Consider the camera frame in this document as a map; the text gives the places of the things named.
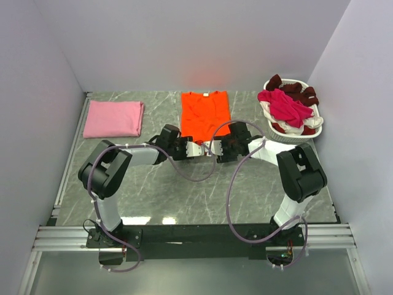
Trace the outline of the orange t shirt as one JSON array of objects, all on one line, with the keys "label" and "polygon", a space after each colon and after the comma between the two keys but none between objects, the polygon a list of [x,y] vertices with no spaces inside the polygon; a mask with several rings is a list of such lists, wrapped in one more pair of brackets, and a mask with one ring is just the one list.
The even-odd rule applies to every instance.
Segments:
[{"label": "orange t shirt", "polygon": [[210,141],[230,133],[223,123],[231,120],[228,93],[184,92],[181,94],[181,135],[194,141]]}]

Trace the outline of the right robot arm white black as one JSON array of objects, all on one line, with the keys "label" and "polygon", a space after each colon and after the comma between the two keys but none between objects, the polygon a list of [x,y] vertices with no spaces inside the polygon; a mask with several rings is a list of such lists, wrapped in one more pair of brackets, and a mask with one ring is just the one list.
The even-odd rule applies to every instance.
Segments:
[{"label": "right robot arm white black", "polygon": [[[290,229],[304,221],[307,204],[327,185],[327,176],[317,155],[309,144],[283,144],[268,140],[261,128],[245,120],[230,120],[221,124],[213,133],[212,140],[219,140],[222,156],[237,158],[242,155],[231,178],[226,196],[226,216],[230,230],[241,241],[262,243],[270,239],[283,245],[291,238]],[[272,217],[275,225],[269,235],[260,240],[248,240],[235,230],[230,217],[230,194],[233,182],[247,159],[257,159],[276,165],[279,169],[284,198]]]}]

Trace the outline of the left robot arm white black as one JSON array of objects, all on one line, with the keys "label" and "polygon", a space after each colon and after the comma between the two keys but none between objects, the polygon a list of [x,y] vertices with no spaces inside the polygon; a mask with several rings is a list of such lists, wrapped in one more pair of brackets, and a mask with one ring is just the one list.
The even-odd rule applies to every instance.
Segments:
[{"label": "left robot arm white black", "polygon": [[187,143],[191,136],[182,136],[180,130],[166,124],[160,134],[145,143],[129,146],[102,140],[78,172],[78,179],[91,197],[96,213],[95,227],[101,240],[115,247],[126,240],[120,217],[116,192],[128,168],[140,165],[158,165],[167,159],[187,159]]}]

